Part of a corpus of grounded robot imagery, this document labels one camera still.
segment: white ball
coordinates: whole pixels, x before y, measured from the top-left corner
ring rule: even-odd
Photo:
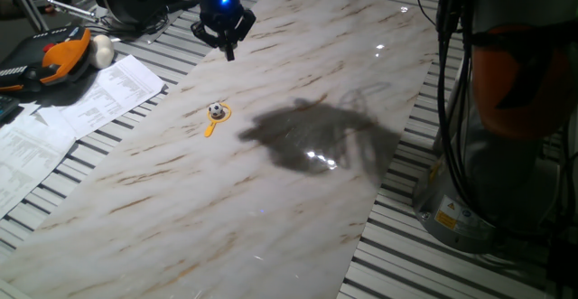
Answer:
[[[99,35],[90,43],[90,64],[97,69],[107,68],[115,57],[115,47],[110,38],[105,35]]]
[[[212,117],[217,118],[223,115],[223,106],[220,103],[212,103],[209,105],[209,113]]]

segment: metal pole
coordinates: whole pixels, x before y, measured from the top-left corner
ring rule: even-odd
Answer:
[[[48,27],[48,24],[46,24],[44,18],[42,18],[42,15],[34,5],[33,0],[17,0],[17,1],[18,5],[20,5],[20,8],[26,15],[26,18],[28,18],[30,25],[37,33],[46,32],[50,29]]]
[[[62,2],[54,1],[54,0],[46,0],[49,4],[54,5],[54,8],[58,11],[62,11],[63,13],[75,15],[79,18],[89,20],[93,23],[97,23],[98,19],[94,13],[90,11],[82,10],[76,6],[66,5]]]

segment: metal slatted table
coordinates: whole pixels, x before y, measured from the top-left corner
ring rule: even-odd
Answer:
[[[251,7],[258,0],[241,0]],[[417,6],[417,0],[390,0]],[[435,16],[438,0],[422,0]],[[211,48],[190,30],[199,7],[184,12],[152,44],[116,43],[116,60],[132,54],[166,82],[168,88],[115,121],[80,139],[62,163],[0,220],[0,263],[55,210],[76,186],[139,124]],[[461,63],[461,37],[451,41],[446,71],[446,101]],[[388,168],[366,228],[345,275],[338,298],[573,298],[572,290],[556,292],[545,282],[545,248],[527,250],[526,273],[504,268],[504,258],[474,256],[446,247],[415,219],[412,189],[420,174],[436,160],[438,129],[435,61],[424,80],[414,109]],[[547,153],[557,160],[560,137],[549,139]],[[8,285],[0,290],[8,291]]]

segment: yellow warning label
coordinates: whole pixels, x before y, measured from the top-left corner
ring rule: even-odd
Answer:
[[[437,214],[435,215],[435,220],[451,230],[455,228],[455,223],[457,222],[456,219],[450,217],[449,215],[443,213],[440,210],[437,211]]]

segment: white slat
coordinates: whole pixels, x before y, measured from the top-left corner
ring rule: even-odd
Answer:
[[[420,276],[417,273],[409,271],[408,269],[406,269],[404,267],[398,266],[396,264],[392,264],[392,263],[390,263],[384,259],[381,259],[379,257],[375,257],[375,256],[370,255],[369,253],[361,251],[359,249],[357,249],[355,251],[353,256],[355,258],[361,260],[361,261],[368,262],[373,266],[381,268],[381,269],[387,271],[388,273],[392,273],[396,276],[404,278],[405,280],[411,281],[417,285],[423,286],[427,289],[431,289],[438,294],[447,295],[451,298],[463,298],[463,299],[475,298],[475,297],[471,296],[469,293],[456,291],[456,290],[450,288],[448,285],[437,283],[437,282],[433,281],[432,279],[430,279],[429,277]]]
[[[8,212],[8,217],[17,220],[32,230],[35,230],[48,217],[48,214],[30,205],[20,203]]]
[[[62,201],[64,200],[64,198],[62,198],[58,194],[38,187],[33,190],[33,194],[53,204],[56,207],[61,205]]]
[[[79,173],[83,173],[85,175],[88,175],[90,172],[92,172],[92,168],[86,166],[85,164],[81,164],[78,161],[71,160],[69,158],[64,159],[62,163],[78,171]]]
[[[0,228],[10,232],[21,240],[25,240],[32,232],[13,220],[0,220]]]
[[[387,294],[392,299],[435,299],[429,294],[404,285],[391,277],[382,275],[356,262],[351,262],[350,269],[345,277],[378,293]]]
[[[143,117],[146,117],[151,112],[150,110],[143,107],[135,107],[133,108],[133,111],[142,115]]]
[[[385,261],[385,262],[388,262],[391,265],[391,268],[393,268],[393,269],[396,269],[397,266],[402,266],[403,269],[405,270],[405,271],[397,271],[397,273],[414,273],[418,276],[423,277],[425,279],[424,282],[434,283],[434,284],[429,284],[429,286],[432,288],[435,288],[439,285],[441,285],[443,287],[449,287],[454,292],[458,293],[455,296],[453,296],[453,298],[466,298],[466,297],[473,297],[473,298],[479,298],[479,299],[496,298],[495,296],[488,294],[488,293],[485,293],[479,289],[476,289],[475,287],[468,286],[468,285],[466,285],[462,282],[459,282],[455,279],[441,275],[439,273],[434,272],[431,269],[428,269],[428,268],[423,267],[423,266],[419,266],[419,265],[412,263],[410,261],[404,260],[403,258],[401,258],[399,256],[393,255],[393,254],[388,253],[386,251],[383,251],[379,248],[375,248],[375,247],[370,246],[364,242],[359,243],[358,251],[365,252],[365,253],[375,257],[374,259],[371,259],[371,257],[362,257],[362,259],[366,259],[371,264],[377,265],[381,268],[384,268],[384,266],[387,266],[387,265],[381,264],[382,261]]]
[[[42,185],[64,196],[69,196],[77,186],[73,180],[58,173],[48,175],[48,177],[42,181]]]
[[[154,105],[153,105],[153,104],[149,104],[149,103],[146,103],[146,102],[145,102],[145,103],[142,103],[140,106],[141,106],[141,107],[144,107],[144,108],[146,108],[146,109],[148,109],[148,110],[153,110],[153,109],[154,109]]]
[[[121,117],[117,117],[115,118],[116,121],[126,125],[126,126],[130,126],[130,127],[135,127],[138,124],[138,121],[135,121],[133,119],[121,116]]]
[[[107,145],[101,141],[98,141],[94,138],[92,138],[91,136],[84,136],[83,138],[81,138],[79,140],[82,144],[91,147],[93,150],[96,150],[98,152],[105,152],[106,154],[109,153],[110,151],[112,151],[112,149],[114,148],[114,146],[112,145]]]
[[[85,173],[81,173],[78,170],[71,168],[69,165],[65,164],[64,162],[62,164],[59,164],[56,167],[55,171],[58,173],[64,174],[67,177],[73,178],[78,182],[82,182],[84,180],[84,178],[87,176]]]
[[[26,195],[24,199],[49,213],[52,213],[54,209],[56,209],[56,205],[33,193]]]
[[[14,248],[18,248],[23,244],[22,239],[18,238],[3,228],[0,228],[0,240]]]
[[[120,140],[125,139],[133,130],[110,122],[98,129],[100,132],[106,133]]]
[[[353,297],[350,297],[350,296],[340,292],[337,294],[337,298],[335,298],[335,299],[350,299],[350,298],[353,298]]]
[[[411,117],[422,119],[425,122],[431,123],[430,125],[432,126],[437,126],[440,124],[440,119],[436,113],[418,107],[414,107]]]
[[[393,232],[384,232],[383,229],[367,224],[362,234],[363,238],[370,239],[378,244],[392,248],[406,256],[425,262],[430,266],[437,266],[448,273],[467,279],[482,286],[491,285],[491,288],[513,298],[542,298],[543,294],[529,286],[509,279],[485,268],[473,265],[467,261],[414,242]]]
[[[123,117],[129,118],[131,120],[134,120],[137,123],[140,123],[143,121],[144,117],[137,115],[135,113],[131,113],[131,112],[127,112],[123,115]]]
[[[340,291],[343,292],[346,295],[349,295],[351,298],[356,298],[356,299],[377,299],[376,296],[365,293],[361,290],[359,290],[358,288],[348,285],[348,284],[343,284],[341,285]]]
[[[72,150],[69,152],[69,156],[80,160],[81,162],[92,164],[96,166],[104,158],[105,155],[88,148],[85,145],[75,144]]]
[[[112,139],[112,138],[110,138],[110,137],[108,137],[108,136],[106,136],[106,135],[101,135],[101,134],[96,133],[96,132],[92,132],[92,133],[90,133],[90,134],[87,135],[87,136],[90,136],[91,138],[93,138],[93,139],[95,139],[95,140],[98,140],[98,141],[102,142],[103,144],[109,145],[109,146],[111,146],[111,147],[113,147],[113,148],[118,145],[118,141],[117,141],[117,140]]]
[[[9,299],[31,299],[28,295],[24,294],[20,290],[0,280],[0,294],[2,292],[8,295]]]

